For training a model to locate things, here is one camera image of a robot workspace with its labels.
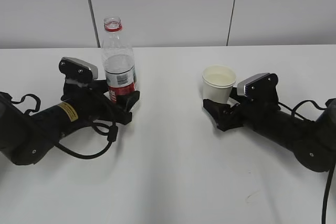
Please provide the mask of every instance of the red bottle label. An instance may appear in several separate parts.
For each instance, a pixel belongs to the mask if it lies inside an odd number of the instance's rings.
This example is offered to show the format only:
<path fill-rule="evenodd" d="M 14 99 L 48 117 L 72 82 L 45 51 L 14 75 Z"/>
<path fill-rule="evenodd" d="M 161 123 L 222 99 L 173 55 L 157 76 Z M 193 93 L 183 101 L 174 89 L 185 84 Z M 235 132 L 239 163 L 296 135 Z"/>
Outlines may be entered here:
<path fill-rule="evenodd" d="M 132 93 L 133 91 L 135 91 L 134 82 L 121 88 L 109 87 L 110 99 L 112 102 L 116 102 L 118 95 L 129 94 Z"/>

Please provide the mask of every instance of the cup rim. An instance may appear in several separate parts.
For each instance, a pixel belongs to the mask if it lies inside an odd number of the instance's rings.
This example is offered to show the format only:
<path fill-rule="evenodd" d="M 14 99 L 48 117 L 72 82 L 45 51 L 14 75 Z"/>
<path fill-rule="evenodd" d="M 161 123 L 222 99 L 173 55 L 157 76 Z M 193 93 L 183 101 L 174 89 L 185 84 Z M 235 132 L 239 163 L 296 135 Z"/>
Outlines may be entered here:
<path fill-rule="evenodd" d="M 231 73 L 233 73 L 234 74 L 234 81 L 233 82 L 231 82 L 230 84 L 227 84 L 227 85 L 217 85 L 217 84 L 213 84 L 213 83 L 211 83 L 211 82 L 209 82 L 208 80 L 206 80 L 206 78 L 205 78 L 205 76 L 204 76 L 204 72 L 207 70 L 207 69 L 209 69 L 209 68 L 211 68 L 211 67 L 224 67 L 224 68 L 226 68 L 227 70 L 229 70 Z M 208 84 L 209 86 L 211 86 L 211 87 L 214 87 L 214 88 L 220 88 L 220 89 L 226 89 L 226 88 L 230 88 L 230 87 L 233 87 L 233 85 L 236 83 L 236 81 L 237 81 L 237 76 L 236 76 L 236 73 L 231 69 L 231 68 L 229 68 L 228 66 L 225 66 L 225 65 L 211 65 L 211 66 L 208 66 L 206 69 L 204 69 L 203 70 L 203 73 L 202 73 L 202 79 L 203 79 L 203 81 L 206 83 L 206 84 Z"/>

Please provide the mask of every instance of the yellow warning label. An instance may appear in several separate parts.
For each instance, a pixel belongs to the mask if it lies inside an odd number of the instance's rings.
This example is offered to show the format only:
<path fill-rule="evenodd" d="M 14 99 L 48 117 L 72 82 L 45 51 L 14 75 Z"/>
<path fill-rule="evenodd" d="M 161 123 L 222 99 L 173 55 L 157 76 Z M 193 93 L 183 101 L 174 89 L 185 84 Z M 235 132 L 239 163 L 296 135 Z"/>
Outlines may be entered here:
<path fill-rule="evenodd" d="M 68 117 L 70 118 L 70 121 L 73 122 L 78 119 L 78 115 L 76 110 L 67 102 L 62 102 L 58 104 L 60 108 L 62 108 L 65 113 L 67 113 Z"/>

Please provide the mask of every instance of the bottle neck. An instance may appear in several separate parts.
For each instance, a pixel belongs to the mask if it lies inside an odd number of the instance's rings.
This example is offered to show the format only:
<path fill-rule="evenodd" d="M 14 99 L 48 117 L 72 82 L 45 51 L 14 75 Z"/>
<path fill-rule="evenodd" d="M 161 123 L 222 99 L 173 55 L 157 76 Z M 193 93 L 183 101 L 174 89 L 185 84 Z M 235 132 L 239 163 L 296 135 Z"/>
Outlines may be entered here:
<path fill-rule="evenodd" d="M 103 48 L 108 47 L 127 47 L 128 43 L 124 39 L 122 30 L 119 31 L 106 31 L 102 43 Z"/>

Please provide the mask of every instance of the bottle label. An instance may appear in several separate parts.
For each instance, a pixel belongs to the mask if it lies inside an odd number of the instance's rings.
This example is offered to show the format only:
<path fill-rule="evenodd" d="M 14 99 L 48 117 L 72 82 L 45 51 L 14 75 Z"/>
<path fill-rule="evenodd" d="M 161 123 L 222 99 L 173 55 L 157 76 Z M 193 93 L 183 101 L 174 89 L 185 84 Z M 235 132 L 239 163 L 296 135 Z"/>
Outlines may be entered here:
<path fill-rule="evenodd" d="M 105 74 L 112 102 L 117 101 L 118 95 L 125 95 L 135 91 L 136 75 L 134 66 L 124 73 L 109 73 L 105 71 Z"/>

